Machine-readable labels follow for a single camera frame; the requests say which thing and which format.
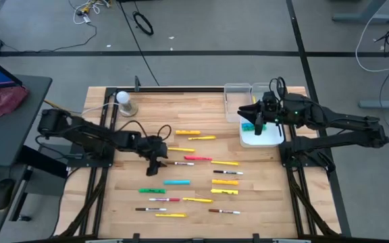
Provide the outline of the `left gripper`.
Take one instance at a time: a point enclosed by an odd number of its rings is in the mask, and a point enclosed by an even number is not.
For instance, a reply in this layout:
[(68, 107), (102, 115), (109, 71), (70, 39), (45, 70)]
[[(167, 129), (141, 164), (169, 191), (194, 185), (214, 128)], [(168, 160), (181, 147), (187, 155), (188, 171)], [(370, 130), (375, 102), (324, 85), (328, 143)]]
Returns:
[[(167, 158), (167, 144), (160, 136), (140, 137), (136, 142), (136, 152), (141, 157), (150, 159), (153, 155), (156, 157)], [(155, 176), (158, 174), (159, 167), (167, 167), (167, 164), (156, 159), (149, 161), (147, 168), (147, 176)]]

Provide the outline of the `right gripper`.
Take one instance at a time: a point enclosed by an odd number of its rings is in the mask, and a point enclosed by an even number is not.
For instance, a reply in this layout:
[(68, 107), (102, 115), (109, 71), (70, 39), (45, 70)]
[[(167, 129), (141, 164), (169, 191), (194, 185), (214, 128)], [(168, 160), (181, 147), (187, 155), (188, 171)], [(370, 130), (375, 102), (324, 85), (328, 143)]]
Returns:
[(264, 92), (262, 108), (261, 103), (256, 102), (251, 105), (240, 106), (238, 113), (253, 124), (255, 135), (260, 136), (263, 131), (263, 123), (284, 123), (282, 101), (285, 95), (285, 90), (279, 90), (277, 94), (274, 91)]

